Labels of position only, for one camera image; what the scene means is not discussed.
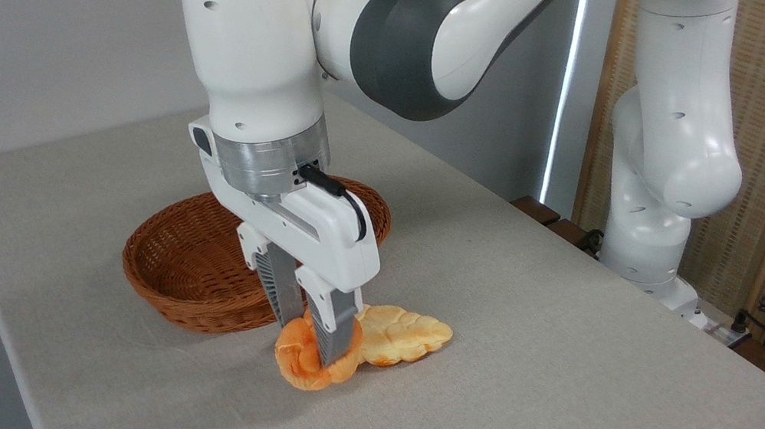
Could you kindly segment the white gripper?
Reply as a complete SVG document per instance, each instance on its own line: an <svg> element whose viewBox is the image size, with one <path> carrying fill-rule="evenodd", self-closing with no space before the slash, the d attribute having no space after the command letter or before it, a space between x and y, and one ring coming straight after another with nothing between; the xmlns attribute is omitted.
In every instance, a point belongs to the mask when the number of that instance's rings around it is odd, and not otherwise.
<svg viewBox="0 0 765 429"><path fill-rule="evenodd" d="M348 352L354 316L363 309L360 288L380 268L369 210L354 194L340 198L313 184L278 203L256 201L231 187L214 159L205 158L203 170L221 205L241 219L246 265L261 280L280 326L305 313L300 286L305 290L320 362L328 368Z"/></svg>

